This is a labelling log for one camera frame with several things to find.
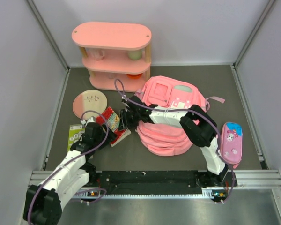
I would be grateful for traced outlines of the red colourful comic book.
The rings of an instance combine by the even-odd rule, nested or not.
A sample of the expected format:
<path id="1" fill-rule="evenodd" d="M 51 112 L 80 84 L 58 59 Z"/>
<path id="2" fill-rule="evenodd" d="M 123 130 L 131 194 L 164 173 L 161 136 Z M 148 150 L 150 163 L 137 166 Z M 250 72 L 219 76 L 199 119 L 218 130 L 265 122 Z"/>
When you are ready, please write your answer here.
<path id="1" fill-rule="evenodd" d="M 131 134 L 129 129 L 119 130 L 120 117 L 110 106 L 105 109 L 102 115 L 107 121 L 109 137 L 106 139 L 106 142 L 101 146 L 101 148 L 107 146 L 108 143 L 111 147 L 113 147 Z"/>

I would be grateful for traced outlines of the pink school backpack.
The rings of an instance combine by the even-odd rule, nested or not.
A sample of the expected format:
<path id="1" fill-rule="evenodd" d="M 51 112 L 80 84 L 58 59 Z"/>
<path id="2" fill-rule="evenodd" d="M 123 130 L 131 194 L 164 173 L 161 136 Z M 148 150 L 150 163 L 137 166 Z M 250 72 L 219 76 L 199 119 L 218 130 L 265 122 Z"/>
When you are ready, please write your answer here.
<path id="1" fill-rule="evenodd" d="M 165 76 L 151 77 L 136 96 L 147 106 L 155 104 L 171 109 L 188 109 L 195 104 L 205 112 L 210 108 L 209 99 L 225 102 L 220 97 L 204 98 L 194 85 Z M 140 121 L 136 131 L 144 146 L 159 156 L 180 155 L 192 146 L 192 142 L 182 128 Z"/>

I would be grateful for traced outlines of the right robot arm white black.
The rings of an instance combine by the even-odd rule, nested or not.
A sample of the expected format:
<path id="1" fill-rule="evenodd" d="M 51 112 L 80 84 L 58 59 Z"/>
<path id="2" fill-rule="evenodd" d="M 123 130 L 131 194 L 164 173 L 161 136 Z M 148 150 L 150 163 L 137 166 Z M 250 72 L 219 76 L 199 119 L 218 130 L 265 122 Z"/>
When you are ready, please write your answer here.
<path id="1" fill-rule="evenodd" d="M 181 128 L 189 140 L 200 147 L 210 172 L 210 182 L 218 186 L 226 180 L 229 164 L 219 154 L 217 124 L 201 107 L 192 105 L 188 109 L 173 109 L 155 104 L 147 106 L 137 96 L 122 96 L 121 101 L 126 107 L 120 110 L 120 131 L 136 128 L 141 121 Z"/>

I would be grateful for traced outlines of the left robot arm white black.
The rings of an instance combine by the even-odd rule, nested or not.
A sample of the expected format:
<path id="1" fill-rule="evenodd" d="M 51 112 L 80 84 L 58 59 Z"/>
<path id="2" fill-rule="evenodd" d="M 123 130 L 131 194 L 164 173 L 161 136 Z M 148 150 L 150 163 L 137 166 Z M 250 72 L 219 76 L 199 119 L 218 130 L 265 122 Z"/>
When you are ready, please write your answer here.
<path id="1" fill-rule="evenodd" d="M 88 121 L 84 133 L 56 169 L 38 185 L 27 189 L 23 220 L 30 225 L 56 225 L 64 207 L 81 187 L 92 186 L 97 180 L 89 158 L 115 138 L 107 123 Z"/>

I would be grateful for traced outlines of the green sticker book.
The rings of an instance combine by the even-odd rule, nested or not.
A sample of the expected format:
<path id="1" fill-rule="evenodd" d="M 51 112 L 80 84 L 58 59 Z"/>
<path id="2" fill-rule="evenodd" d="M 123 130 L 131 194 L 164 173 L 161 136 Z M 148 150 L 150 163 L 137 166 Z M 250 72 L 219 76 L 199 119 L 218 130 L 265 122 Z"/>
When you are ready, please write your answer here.
<path id="1" fill-rule="evenodd" d="M 72 144 L 77 142 L 84 132 L 85 127 L 82 124 L 74 124 L 69 126 L 67 151 L 70 151 Z"/>

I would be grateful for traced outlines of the orange bowl on lower shelf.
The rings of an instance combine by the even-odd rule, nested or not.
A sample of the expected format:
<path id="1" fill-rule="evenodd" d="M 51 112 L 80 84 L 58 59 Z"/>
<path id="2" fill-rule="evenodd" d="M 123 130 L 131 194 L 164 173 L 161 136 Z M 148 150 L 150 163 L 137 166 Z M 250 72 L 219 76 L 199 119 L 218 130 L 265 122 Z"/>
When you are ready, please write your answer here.
<path id="1" fill-rule="evenodd" d="M 139 79 L 142 77 L 142 74 L 127 74 L 127 77 L 130 79 Z"/>

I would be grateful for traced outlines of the clear glass on lower shelf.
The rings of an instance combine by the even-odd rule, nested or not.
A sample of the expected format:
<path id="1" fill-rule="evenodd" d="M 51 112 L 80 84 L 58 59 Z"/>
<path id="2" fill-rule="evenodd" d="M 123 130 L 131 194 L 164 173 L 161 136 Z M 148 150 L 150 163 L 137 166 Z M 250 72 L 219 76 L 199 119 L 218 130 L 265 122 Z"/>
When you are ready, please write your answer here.
<path id="1" fill-rule="evenodd" d="M 107 78 L 113 80 L 117 78 L 117 73 L 107 73 Z"/>

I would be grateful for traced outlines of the pink three-tier shelf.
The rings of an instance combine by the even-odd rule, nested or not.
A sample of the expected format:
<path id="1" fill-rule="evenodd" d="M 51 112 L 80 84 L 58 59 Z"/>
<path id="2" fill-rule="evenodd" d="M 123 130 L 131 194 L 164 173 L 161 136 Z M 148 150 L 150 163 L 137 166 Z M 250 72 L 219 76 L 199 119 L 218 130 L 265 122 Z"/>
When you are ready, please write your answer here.
<path id="1" fill-rule="evenodd" d="M 97 89 L 115 90 L 114 81 L 120 79 L 125 90 L 135 92 L 150 78 L 151 38 L 149 28 L 142 24 L 118 22 L 85 22 L 72 32 L 72 40 L 82 53 L 82 62 L 89 71 L 89 81 Z M 103 60 L 95 60 L 91 48 L 103 49 Z M 128 51 L 142 50 L 142 58 L 131 60 Z M 108 79 L 107 73 L 117 73 Z M 127 74 L 142 74 L 130 79 Z"/>

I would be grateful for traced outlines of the pale green cup on shelf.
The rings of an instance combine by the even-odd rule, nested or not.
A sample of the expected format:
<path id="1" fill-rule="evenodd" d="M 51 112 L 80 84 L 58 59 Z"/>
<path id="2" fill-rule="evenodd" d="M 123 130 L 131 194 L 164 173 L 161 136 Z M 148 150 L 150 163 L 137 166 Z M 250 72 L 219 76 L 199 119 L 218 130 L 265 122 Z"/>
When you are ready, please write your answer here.
<path id="1" fill-rule="evenodd" d="M 133 51 L 128 51 L 127 53 L 128 58 L 131 60 L 139 60 L 142 58 L 142 50 L 133 50 Z"/>

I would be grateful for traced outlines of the pink cup on shelf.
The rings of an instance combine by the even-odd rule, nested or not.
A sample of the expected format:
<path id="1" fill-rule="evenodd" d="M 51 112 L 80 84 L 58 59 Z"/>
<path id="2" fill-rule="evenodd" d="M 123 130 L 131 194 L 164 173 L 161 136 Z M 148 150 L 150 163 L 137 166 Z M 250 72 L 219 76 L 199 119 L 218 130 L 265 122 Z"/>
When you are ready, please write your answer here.
<path id="1" fill-rule="evenodd" d="M 105 57 L 105 52 L 103 49 L 91 48 L 90 54 L 95 60 L 103 60 Z"/>

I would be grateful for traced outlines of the pink pencil case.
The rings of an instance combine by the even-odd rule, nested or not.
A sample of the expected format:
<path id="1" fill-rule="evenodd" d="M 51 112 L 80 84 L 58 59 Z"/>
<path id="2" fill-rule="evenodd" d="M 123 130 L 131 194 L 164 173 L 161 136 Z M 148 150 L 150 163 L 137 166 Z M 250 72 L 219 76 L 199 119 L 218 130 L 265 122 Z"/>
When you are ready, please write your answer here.
<path id="1" fill-rule="evenodd" d="M 234 122 L 226 122 L 222 128 L 220 153 L 234 169 L 242 160 L 242 144 L 242 127 Z"/>

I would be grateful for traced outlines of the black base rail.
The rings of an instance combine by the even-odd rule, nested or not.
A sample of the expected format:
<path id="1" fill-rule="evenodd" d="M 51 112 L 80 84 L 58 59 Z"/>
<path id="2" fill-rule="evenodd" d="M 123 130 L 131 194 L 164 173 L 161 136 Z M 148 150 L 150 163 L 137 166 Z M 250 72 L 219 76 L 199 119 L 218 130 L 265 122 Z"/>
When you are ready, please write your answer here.
<path id="1" fill-rule="evenodd" d="M 101 171 L 92 172 L 83 189 L 104 188 L 107 194 L 199 194 L 202 188 L 231 187 L 225 178 L 207 171 Z"/>

